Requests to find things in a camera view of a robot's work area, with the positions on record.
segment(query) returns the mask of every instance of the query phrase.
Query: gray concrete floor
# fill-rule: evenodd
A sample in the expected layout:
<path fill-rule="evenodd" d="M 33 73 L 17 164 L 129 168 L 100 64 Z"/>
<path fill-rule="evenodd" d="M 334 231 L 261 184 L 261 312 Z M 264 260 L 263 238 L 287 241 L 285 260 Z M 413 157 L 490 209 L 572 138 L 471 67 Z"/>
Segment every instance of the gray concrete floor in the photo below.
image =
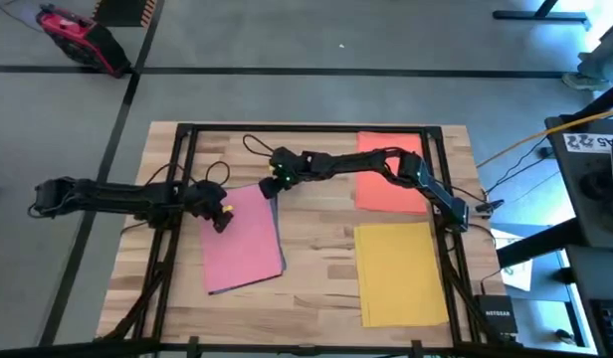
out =
<path fill-rule="evenodd" d="M 94 7 L 91 0 L 55 2 L 84 14 Z M 147 65 L 574 70 L 576 54 L 587 49 L 583 26 L 491 16 L 537 3 L 169 0 Z M 37 4 L 19 0 L 7 9 L 34 23 Z M 144 29 L 112 31 L 135 59 Z M 0 14 L 0 65 L 74 64 L 49 38 Z M 63 175 L 96 176 L 126 87 L 127 79 L 99 75 L 0 74 L 0 349 L 36 343 L 80 217 L 29 219 L 33 187 Z M 481 161 L 543 130 L 546 117 L 591 100 L 558 80 L 142 76 L 109 180 L 133 182 L 156 120 L 466 124 Z M 484 167 L 484 186 L 529 147 Z M 531 190 L 556 171 L 544 162 L 496 190 L 493 198 L 507 204 L 494 221 L 547 225 L 569 216 L 560 177 Z M 119 216 L 97 217 L 60 342 L 92 339 L 121 225 Z"/>

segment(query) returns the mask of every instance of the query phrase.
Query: red power tool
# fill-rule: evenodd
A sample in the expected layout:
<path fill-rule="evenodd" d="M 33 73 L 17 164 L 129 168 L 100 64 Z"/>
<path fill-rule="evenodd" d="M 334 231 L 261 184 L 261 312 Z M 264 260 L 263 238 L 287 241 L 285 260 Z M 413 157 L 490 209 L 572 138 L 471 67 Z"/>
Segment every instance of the red power tool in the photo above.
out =
<path fill-rule="evenodd" d="M 111 32 L 90 18 L 48 4 L 41 5 L 37 23 L 69 58 L 80 64 L 117 79 L 131 65 Z"/>

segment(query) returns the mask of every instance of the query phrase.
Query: sticker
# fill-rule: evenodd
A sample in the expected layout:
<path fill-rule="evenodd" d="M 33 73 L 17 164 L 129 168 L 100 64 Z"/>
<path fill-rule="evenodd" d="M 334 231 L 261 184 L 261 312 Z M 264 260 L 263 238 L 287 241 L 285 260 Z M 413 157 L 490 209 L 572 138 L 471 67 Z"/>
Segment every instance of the sticker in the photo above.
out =
<path fill-rule="evenodd" d="M 563 139 L 569 152 L 607 154 L 612 152 L 613 135 L 611 134 L 565 133 Z"/>

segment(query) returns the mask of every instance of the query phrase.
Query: pink paper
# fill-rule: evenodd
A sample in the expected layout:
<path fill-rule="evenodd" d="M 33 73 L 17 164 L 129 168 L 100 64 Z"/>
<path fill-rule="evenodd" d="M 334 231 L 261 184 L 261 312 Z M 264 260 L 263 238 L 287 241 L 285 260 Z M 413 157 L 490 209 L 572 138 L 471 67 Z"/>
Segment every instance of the pink paper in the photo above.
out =
<path fill-rule="evenodd" d="M 205 289 L 212 293 L 282 273 L 271 205 L 258 185 L 227 190 L 234 218 L 222 234 L 200 218 Z"/>

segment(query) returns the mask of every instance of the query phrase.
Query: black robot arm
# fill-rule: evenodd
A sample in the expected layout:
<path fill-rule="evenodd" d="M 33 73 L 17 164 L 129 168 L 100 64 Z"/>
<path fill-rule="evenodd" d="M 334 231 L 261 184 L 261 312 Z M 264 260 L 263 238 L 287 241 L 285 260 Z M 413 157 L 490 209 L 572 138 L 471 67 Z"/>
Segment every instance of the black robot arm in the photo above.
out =
<path fill-rule="evenodd" d="M 399 158 L 397 174 L 386 162 L 391 157 Z M 274 176 L 260 182 L 260 188 L 268 199 L 301 182 L 326 180 L 336 174 L 372 171 L 381 174 L 393 185 L 417 189 L 439 209 L 447 225 L 456 227 L 460 232 L 468 230 L 466 202 L 446 192 L 430 175 L 424 159 L 414 152 L 391 147 L 335 156 L 310 151 L 297 155 L 279 147 L 273 150 L 269 164 Z"/>
<path fill-rule="evenodd" d="M 184 188 L 182 200 L 177 195 L 180 190 L 182 183 L 177 181 L 137 186 L 63 177 L 35 187 L 37 199 L 28 212 L 34 218 L 54 218 L 79 210 L 129 214 L 151 228 L 168 228 L 175 214 L 188 212 L 213 221 L 218 233 L 225 230 L 233 214 L 221 204 L 227 193 L 219 184 L 195 182 Z"/>

